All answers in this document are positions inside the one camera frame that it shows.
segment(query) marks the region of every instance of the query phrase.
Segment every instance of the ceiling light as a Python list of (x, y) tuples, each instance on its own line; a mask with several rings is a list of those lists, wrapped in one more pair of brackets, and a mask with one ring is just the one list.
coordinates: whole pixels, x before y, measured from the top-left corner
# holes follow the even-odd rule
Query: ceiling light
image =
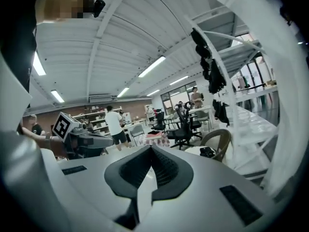
[(40, 62), (40, 59), (39, 59), (37, 52), (35, 52), (35, 54), (34, 54), (33, 67), (36, 70), (38, 75), (46, 75), (46, 72), (43, 69), (43, 66), (41, 65), (41, 62)]
[(187, 88), (187, 90), (189, 90), (189, 89), (193, 89), (194, 87), (197, 87), (197, 85), (195, 85), (195, 86), (193, 86), (193, 87), (190, 87), (190, 88)]
[(124, 90), (121, 91), (121, 93), (117, 96), (117, 98), (122, 97), (124, 93), (126, 93), (129, 90), (128, 87), (126, 87)]
[(175, 83), (177, 83), (177, 82), (180, 82), (180, 81), (182, 81), (182, 80), (184, 80), (184, 79), (186, 79), (186, 78), (188, 78), (189, 76), (185, 76), (185, 77), (183, 77), (183, 78), (180, 78), (180, 79), (178, 79), (177, 81), (175, 81), (175, 82), (172, 82), (171, 84), (169, 84), (169, 85), (173, 85), (173, 84), (175, 84)]
[(172, 94), (171, 96), (173, 96), (173, 95), (177, 95), (177, 94), (179, 94), (180, 92), (177, 92), (177, 93), (174, 93), (174, 94)]
[(52, 90), (50, 91), (52, 95), (60, 102), (63, 103), (64, 100), (61, 98), (61, 96), (58, 94), (57, 90)]
[(166, 59), (166, 57), (161, 56), (159, 57), (155, 62), (153, 62), (151, 65), (149, 65), (149, 67), (144, 70), (139, 77), (144, 77), (147, 73), (149, 73), (151, 70), (153, 70), (156, 66), (158, 66), (160, 63), (162, 63), (164, 60)]
[(156, 91), (154, 91), (154, 92), (152, 92), (152, 93), (150, 93), (149, 95), (147, 95), (147, 96), (151, 96), (151, 95), (153, 95), (153, 94), (155, 94), (156, 92), (159, 92), (160, 90), (159, 89), (157, 89)]

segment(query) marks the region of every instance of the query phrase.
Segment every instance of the ceiling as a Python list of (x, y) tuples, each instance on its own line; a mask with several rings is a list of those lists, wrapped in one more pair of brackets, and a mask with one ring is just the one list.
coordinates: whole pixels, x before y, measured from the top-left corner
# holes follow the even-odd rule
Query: ceiling
[[(98, 18), (38, 26), (37, 50), (46, 75), (32, 71), (33, 99), (28, 112), (58, 107), (50, 94), (53, 89), (65, 106), (72, 106), (87, 103), (90, 95), (118, 95), (125, 87), (129, 90), (123, 99), (145, 97), (154, 87), (164, 88), (185, 75), (200, 74), (192, 29), (183, 15), (203, 30), (233, 36), (248, 32), (246, 25), (216, 0), (104, 1), (106, 6)], [(241, 45), (238, 50), (227, 50), (230, 39), (209, 38), (218, 51), (225, 50), (222, 58), (231, 73), (253, 53)], [(138, 78), (161, 55), (166, 60)]]

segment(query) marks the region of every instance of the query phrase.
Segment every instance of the brown chair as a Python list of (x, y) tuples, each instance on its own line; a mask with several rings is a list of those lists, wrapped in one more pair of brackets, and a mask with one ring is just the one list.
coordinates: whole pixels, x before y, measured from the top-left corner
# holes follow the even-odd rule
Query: brown chair
[(226, 153), (228, 144), (231, 141), (231, 133), (228, 130), (225, 129), (219, 129), (219, 130), (214, 130), (210, 133), (208, 133), (201, 142), (200, 146), (205, 146), (206, 143), (208, 142), (209, 139), (216, 137), (216, 136), (220, 136), (220, 140), (219, 140), (219, 144), (218, 144), (218, 148), (217, 148), (217, 154), (212, 157), (211, 159), (217, 160), (222, 162), (222, 159)]

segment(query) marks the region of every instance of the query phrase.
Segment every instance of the man in white t-shirt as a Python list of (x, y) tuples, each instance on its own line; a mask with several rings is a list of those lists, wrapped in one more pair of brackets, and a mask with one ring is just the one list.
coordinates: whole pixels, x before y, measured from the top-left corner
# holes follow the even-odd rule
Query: man in white t-shirt
[(110, 134), (115, 141), (117, 149), (121, 150), (121, 145), (119, 141), (123, 143), (127, 148), (129, 148), (129, 144), (126, 140), (126, 135), (123, 129), (120, 126), (122, 121), (122, 117), (119, 113), (116, 113), (112, 110), (112, 106), (107, 106), (107, 115), (105, 116), (106, 124), (108, 125), (108, 129), (110, 130)]

